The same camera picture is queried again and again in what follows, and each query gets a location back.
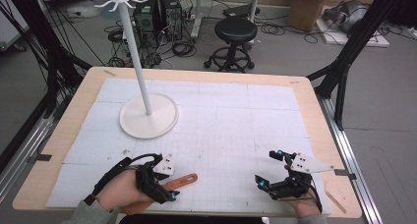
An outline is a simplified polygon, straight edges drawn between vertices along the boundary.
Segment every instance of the white paper sheet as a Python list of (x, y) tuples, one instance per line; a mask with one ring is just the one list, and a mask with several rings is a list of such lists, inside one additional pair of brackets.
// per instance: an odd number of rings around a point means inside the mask
[[(138, 96), (136, 80), (108, 79), (65, 158), (48, 207), (75, 207), (99, 178), (125, 156), (172, 154), (175, 174), (199, 180), (179, 189), (177, 200), (149, 210), (282, 215), (292, 209), (259, 190), (255, 175), (272, 183), (288, 176), (284, 162), (270, 150), (313, 155), (291, 87), (147, 81), (150, 93), (170, 96), (179, 109), (175, 128), (155, 140), (137, 140), (123, 132), (119, 113)], [(325, 196), (318, 176), (315, 183)], [(323, 198), (324, 213), (329, 213)]]

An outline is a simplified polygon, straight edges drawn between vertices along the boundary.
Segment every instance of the orange handle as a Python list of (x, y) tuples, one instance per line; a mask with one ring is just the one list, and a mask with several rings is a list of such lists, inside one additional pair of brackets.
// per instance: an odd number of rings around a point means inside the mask
[[(198, 179), (197, 174), (192, 173), (187, 176), (170, 181), (166, 183), (165, 185), (163, 185), (163, 187), (167, 191), (172, 191), (172, 190), (187, 186), (188, 184), (194, 183), (197, 181), (197, 179)], [(149, 207), (151, 204), (153, 204), (153, 201), (134, 202), (129, 205), (123, 206), (122, 212), (126, 213), (127, 215), (140, 213), (144, 211), (145, 209), (147, 209), (147, 207)]]

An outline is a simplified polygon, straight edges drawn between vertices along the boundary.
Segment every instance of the black stool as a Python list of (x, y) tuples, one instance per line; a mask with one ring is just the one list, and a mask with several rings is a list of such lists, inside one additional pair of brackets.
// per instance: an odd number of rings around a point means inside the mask
[[(225, 70), (227, 72), (239, 71), (245, 73), (246, 68), (255, 68), (255, 64), (251, 62), (251, 57), (249, 57), (244, 46), (245, 43), (251, 41), (257, 35), (258, 29), (252, 22), (242, 18), (226, 18), (215, 25), (214, 31), (219, 38), (226, 41), (227, 44), (230, 43), (230, 46), (214, 51), (209, 59), (205, 61), (205, 68), (209, 68), (211, 61), (218, 66), (219, 72)], [(227, 54), (217, 54), (222, 50), (227, 50)], [(236, 57), (237, 51), (241, 52), (244, 57)]]

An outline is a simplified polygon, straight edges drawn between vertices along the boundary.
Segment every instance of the wooden table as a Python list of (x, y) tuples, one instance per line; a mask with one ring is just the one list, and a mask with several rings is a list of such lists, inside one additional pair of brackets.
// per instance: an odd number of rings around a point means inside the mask
[[(144, 70), (144, 75), (147, 80), (291, 86), (296, 94), (316, 158), (332, 164), (336, 168), (343, 168), (321, 106), (310, 81), (306, 78), (155, 69)], [(52, 210), (46, 208), (46, 203), (57, 180), (61, 164), (76, 139), (102, 83), (107, 78), (135, 79), (136, 75), (134, 69), (94, 67), (89, 70), (42, 152), (52, 155), (50, 161), (37, 161), (34, 164), (13, 202), (14, 208), (19, 210)], [(335, 176), (333, 172), (325, 172), (321, 176), (331, 205), (329, 217), (360, 217), (362, 210), (349, 179), (345, 176)]]

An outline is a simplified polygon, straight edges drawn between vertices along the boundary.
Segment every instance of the round white base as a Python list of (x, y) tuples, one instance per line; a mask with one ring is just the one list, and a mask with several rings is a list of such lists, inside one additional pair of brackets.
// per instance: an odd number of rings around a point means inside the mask
[(141, 97), (130, 99), (120, 112), (120, 125), (132, 137), (151, 140), (171, 131), (178, 121), (178, 109), (175, 102), (163, 94), (149, 94), (152, 110), (147, 115), (144, 100)]

